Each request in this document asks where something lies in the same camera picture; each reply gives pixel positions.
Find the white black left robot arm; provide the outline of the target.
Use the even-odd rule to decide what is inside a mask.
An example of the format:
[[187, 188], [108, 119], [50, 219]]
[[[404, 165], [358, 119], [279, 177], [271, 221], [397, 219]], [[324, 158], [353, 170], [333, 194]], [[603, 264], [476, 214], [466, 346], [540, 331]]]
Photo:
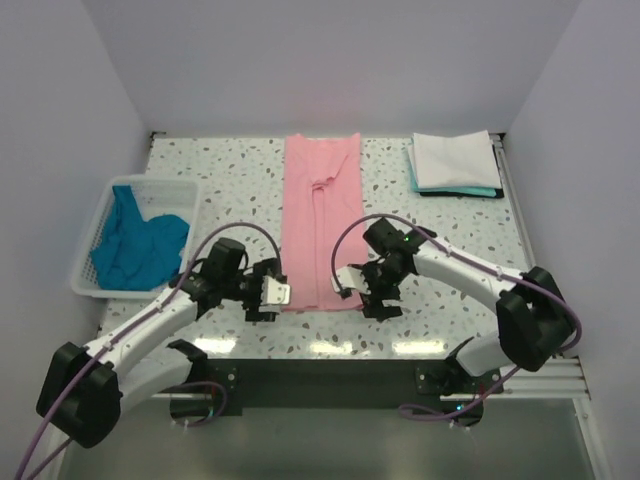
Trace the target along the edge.
[[246, 255], [242, 243], [222, 238], [118, 328], [83, 346], [67, 342], [57, 349], [36, 403], [43, 421], [91, 448], [127, 407], [156, 391], [200, 390], [207, 356], [174, 339], [176, 332], [225, 300], [239, 303], [248, 322], [272, 322], [289, 302], [280, 256], [244, 266]]

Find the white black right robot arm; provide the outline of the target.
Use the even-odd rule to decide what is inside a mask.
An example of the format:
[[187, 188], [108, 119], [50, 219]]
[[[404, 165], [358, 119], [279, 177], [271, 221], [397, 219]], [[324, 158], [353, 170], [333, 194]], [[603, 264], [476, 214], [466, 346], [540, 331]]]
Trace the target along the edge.
[[553, 276], [540, 267], [504, 268], [465, 254], [429, 230], [403, 232], [385, 217], [369, 226], [363, 239], [378, 256], [357, 268], [365, 284], [366, 317], [400, 316], [400, 308], [384, 303], [399, 299], [399, 286], [410, 275], [445, 283], [495, 315], [493, 332], [463, 341], [446, 358], [436, 375], [446, 392], [469, 392], [482, 375], [504, 366], [536, 372], [580, 336]]

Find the pink t shirt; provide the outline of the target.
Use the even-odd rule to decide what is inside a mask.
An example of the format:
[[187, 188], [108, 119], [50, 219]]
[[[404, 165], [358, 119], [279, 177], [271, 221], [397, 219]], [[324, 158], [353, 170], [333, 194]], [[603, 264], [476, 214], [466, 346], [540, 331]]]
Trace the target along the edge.
[[364, 216], [361, 135], [285, 141], [281, 222], [283, 272], [290, 311], [345, 311], [361, 306], [332, 285], [331, 254], [345, 229]]

